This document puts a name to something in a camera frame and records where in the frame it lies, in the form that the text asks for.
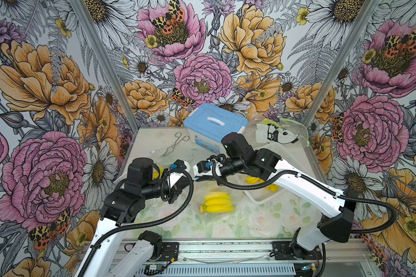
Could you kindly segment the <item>panda zip-top bag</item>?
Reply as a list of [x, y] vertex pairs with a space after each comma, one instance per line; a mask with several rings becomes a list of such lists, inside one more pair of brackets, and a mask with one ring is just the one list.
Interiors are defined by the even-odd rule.
[[309, 133], [301, 123], [289, 119], [279, 122], [270, 119], [256, 119], [248, 132], [258, 144], [279, 143], [281, 145], [296, 144], [309, 147]]

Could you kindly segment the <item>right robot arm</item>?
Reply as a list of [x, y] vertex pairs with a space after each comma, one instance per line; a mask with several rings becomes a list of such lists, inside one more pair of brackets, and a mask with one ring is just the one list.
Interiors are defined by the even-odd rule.
[[[242, 134], [230, 133], [221, 143], [225, 154], [212, 155], [193, 167], [197, 181], [213, 179], [219, 185], [242, 191], [277, 185], [321, 211], [320, 221], [310, 227], [298, 228], [286, 247], [285, 254], [293, 259], [305, 259], [309, 252], [328, 241], [345, 243], [350, 234], [383, 231], [396, 220], [397, 212], [391, 204], [362, 199], [354, 190], [344, 191], [317, 181], [271, 150], [254, 150]], [[387, 221], [369, 229], [353, 229], [358, 203], [386, 208]]]

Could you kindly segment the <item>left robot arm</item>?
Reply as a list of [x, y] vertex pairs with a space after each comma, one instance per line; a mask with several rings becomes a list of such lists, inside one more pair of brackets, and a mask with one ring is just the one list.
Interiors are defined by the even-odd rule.
[[[144, 263], [161, 256], [162, 236], [149, 229], [174, 219], [184, 211], [194, 193], [194, 180], [189, 163], [182, 160], [176, 160], [154, 178], [153, 171], [157, 168], [150, 158], [136, 158], [131, 162], [127, 177], [104, 201], [94, 238], [76, 276], [132, 277]], [[187, 198], [175, 212], [151, 222], [135, 223], [147, 200], [161, 199], [173, 203], [185, 188], [189, 189]], [[128, 254], [113, 267], [113, 259], [125, 232], [138, 229], [144, 232]]]

